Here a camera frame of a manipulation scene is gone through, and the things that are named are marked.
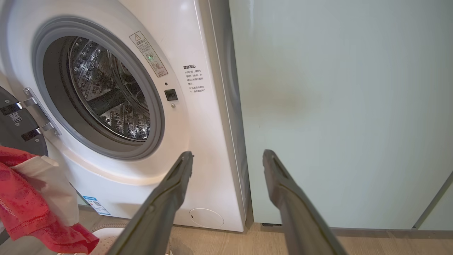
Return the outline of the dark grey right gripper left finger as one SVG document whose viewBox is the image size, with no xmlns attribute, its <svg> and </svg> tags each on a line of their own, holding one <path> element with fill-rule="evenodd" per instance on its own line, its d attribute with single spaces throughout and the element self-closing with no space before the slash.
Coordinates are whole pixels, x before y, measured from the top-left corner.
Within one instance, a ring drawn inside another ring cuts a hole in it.
<svg viewBox="0 0 453 255">
<path fill-rule="evenodd" d="M 127 224 L 108 255 L 164 255 L 176 212 L 183 204 L 194 156 L 183 152 Z"/>
</svg>

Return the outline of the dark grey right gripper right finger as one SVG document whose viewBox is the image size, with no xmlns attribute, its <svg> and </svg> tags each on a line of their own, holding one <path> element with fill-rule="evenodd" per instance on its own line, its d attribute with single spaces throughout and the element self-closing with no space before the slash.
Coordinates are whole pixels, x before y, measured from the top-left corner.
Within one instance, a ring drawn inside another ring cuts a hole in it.
<svg viewBox="0 0 453 255">
<path fill-rule="evenodd" d="M 263 167 L 270 200 L 279 209 L 290 255 L 345 255 L 346 250 L 273 150 Z"/>
</svg>

